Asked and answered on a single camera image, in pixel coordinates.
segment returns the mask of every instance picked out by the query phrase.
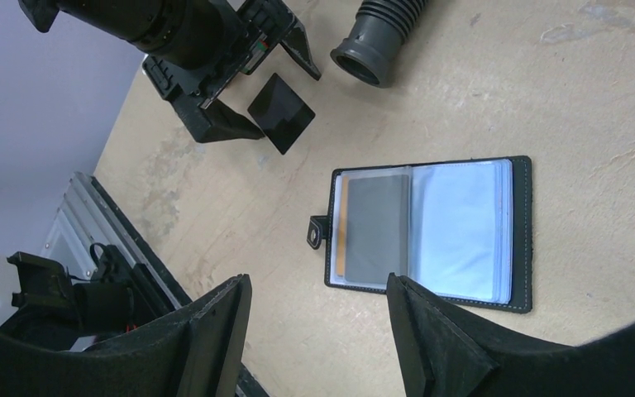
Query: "black square object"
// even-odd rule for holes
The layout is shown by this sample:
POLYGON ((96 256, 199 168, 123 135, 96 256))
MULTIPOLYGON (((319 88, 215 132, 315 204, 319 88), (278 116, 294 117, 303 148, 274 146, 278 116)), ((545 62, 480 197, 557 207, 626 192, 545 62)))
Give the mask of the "black square object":
POLYGON ((315 118, 315 112, 276 73, 247 111, 282 155, 315 118))

